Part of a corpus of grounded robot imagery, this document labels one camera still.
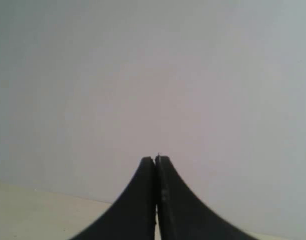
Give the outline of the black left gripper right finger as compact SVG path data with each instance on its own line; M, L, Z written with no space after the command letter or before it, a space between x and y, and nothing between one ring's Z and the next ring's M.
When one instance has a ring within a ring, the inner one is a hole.
M168 156L155 158L162 240L249 240L250 235L208 208L189 189Z

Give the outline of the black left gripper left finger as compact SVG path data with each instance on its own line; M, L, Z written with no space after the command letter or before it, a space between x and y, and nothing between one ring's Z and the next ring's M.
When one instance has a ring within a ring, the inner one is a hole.
M75 240L153 240L156 225L156 171L144 157L119 198Z

